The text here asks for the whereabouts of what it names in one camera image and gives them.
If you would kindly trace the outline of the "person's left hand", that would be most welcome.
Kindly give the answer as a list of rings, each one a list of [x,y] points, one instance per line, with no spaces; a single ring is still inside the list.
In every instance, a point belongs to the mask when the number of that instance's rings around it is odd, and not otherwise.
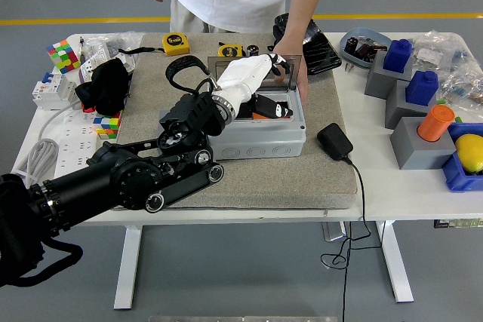
[[[297,76],[297,88],[302,105],[305,105],[309,93],[309,81],[306,61],[303,55],[303,36],[292,35],[286,32],[281,40],[275,45],[273,52],[278,55],[301,56],[299,72]]]

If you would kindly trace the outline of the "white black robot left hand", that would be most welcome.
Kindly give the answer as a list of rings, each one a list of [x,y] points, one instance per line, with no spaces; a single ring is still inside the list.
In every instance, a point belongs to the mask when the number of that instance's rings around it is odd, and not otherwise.
[[[217,81],[217,89],[212,93],[212,99],[225,123],[230,124],[236,119],[243,103],[248,103],[252,112],[267,118],[292,116],[292,110],[256,94],[263,79],[270,72],[280,76],[280,69],[289,72],[290,66],[278,54],[263,54],[230,62]]]

